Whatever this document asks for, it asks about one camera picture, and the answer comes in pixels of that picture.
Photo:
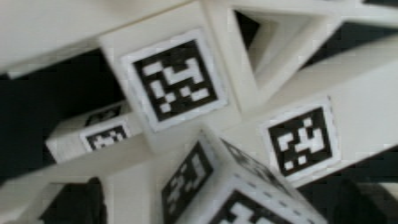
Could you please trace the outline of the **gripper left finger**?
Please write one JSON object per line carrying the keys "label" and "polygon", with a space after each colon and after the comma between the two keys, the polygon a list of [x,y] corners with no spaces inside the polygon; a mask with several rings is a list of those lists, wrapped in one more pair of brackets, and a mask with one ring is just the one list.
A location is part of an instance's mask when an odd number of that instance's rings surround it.
{"label": "gripper left finger", "polygon": [[102,184],[97,177],[69,183],[38,215],[10,224],[108,224]]}

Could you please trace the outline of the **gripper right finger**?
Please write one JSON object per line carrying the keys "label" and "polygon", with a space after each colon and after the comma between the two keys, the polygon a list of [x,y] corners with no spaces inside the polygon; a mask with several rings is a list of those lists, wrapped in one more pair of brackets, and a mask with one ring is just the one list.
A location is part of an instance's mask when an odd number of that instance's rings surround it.
{"label": "gripper right finger", "polygon": [[398,224],[398,178],[316,181],[300,191],[328,224]]}

